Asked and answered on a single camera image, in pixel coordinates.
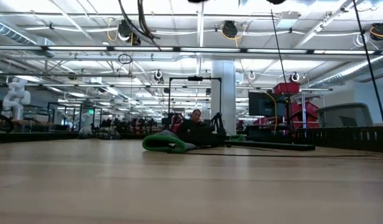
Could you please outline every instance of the wall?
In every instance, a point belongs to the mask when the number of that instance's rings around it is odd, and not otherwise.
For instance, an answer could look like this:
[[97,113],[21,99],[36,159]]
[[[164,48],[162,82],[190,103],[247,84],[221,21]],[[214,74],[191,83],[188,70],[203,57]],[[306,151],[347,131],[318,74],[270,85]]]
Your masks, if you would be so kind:
[[[383,83],[381,83],[381,79],[377,80],[378,85],[378,94],[381,99],[382,109],[383,109]],[[372,121],[374,124],[382,124],[381,112],[379,109],[377,96],[374,91],[374,86],[371,82],[368,83],[356,83],[355,84],[356,91],[355,97],[356,102],[367,104],[370,114],[372,117]]]
[[314,99],[313,104],[319,108],[323,106],[333,106],[343,103],[354,103],[355,100],[355,89],[354,82],[348,81],[345,85],[342,86],[332,86],[333,91],[325,91],[324,94],[324,104],[322,99]]
[[[0,100],[3,100],[7,94],[7,88],[0,88]],[[35,88],[26,88],[30,92],[31,102],[30,105],[47,107],[48,102],[57,102],[58,97],[50,91],[37,90]]]

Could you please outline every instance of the metal frame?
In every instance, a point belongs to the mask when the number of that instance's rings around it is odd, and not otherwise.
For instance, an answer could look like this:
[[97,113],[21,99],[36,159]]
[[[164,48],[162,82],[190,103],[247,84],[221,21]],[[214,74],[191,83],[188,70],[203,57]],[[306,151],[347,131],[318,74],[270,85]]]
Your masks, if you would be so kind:
[[[224,53],[224,54],[279,54],[278,49],[247,49],[232,47],[134,47],[134,46],[74,46],[74,45],[0,45],[0,50],[23,51],[84,51],[84,52],[188,52],[188,53]],[[364,50],[323,50],[323,49],[280,49],[282,55],[365,55]],[[369,55],[383,55],[383,50],[369,50]]]
[[[171,112],[171,82],[172,82],[172,80],[189,80],[189,78],[190,77],[169,77],[168,115]],[[202,78],[202,79],[203,80],[217,80],[217,81],[219,81],[219,113],[222,113],[222,78],[211,78],[210,77],[210,78]]]
[[81,118],[82,118],[82,109],[93,109],[93,120],[92,120],[92,124],[93,124],[93,126],[95,125],[95,112],[96,112],[96,109],[98,109],[98,110],[100,110],[100,121],[99,121],[99,125],[101,125],[101,123],[102,123],[102,113],[103,113],[103,109],[102,108],[97,108],[97,107],[95,107],[95,106],[83,106],[82,104],[80,105],[80,106],[67,106],[67,105],[63,105],[63,104],[61,104],[61,103],[57,103],[57,102],[49,102],[48,103],[48,107],[47,107],[47,109],[48,109],[48,123],[50,122],[50,112],[49,112],[49,109],[50,109],[50,106],[51,105],[57,105],[57,106],[64,106],[64,108],[65,108],[65,113],[66,113],[66,111],[67,111],[67,108],[73,108],[73,120],[75,120],[75,110],[77,109],[77,108],[79,108],[80,109],[80,118],[79,118],[79,120],[78,120],[78,131],[80,131],[81,130]]

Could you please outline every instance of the white column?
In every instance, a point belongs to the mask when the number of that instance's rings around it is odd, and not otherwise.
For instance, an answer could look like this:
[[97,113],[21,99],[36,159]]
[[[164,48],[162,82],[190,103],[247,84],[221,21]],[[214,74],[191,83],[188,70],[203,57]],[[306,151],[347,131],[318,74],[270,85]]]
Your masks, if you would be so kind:
[[[233,60],[214,60],[211,77],[222,78],[222,120],[224,128],[236,134],[236,67]],[[211,81],[211,117],[219,112],[219,82]]]

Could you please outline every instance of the black barrier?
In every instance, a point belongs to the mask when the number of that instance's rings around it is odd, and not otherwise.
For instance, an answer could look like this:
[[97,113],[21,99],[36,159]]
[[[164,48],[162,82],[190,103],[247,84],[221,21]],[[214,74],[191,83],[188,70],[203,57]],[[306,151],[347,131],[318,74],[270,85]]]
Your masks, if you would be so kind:
[[383,152],[383,127],[298,129],[295,143]]
[[76,139],[77,132],[65,133],[0,133],[0,143]]

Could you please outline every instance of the ductwork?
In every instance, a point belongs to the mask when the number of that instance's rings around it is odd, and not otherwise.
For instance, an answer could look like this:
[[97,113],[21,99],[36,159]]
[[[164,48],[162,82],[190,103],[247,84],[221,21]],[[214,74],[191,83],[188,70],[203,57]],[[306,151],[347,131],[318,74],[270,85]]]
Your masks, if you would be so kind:
[[[0,34],[4,37],[7,37],[19,44],[23,45],[48,45],[52,44],[51,41],[45,37],[35,37],[35,40],[32,40],[30,34],[26,34],[23,30],[18,28],[15,25],[10,24],[4,18],[0,16]],[[33,51],[36,55],[43,55],[46,57],[53,57],[54,54],[48,51]]]
[[[383,56],[376,57],[371,60],[371,66],[373,70],[383,67]],[[307,83],[304,86],[308,88],[315,88],[323,85],[331,85],[335,83],[341,83],[346,80],[358,77],[369,73],[369,66],[367,60],[362,62],[354,62],[343,65],[337,69],[334,69],[322,77],[317,78],[313,82]]]

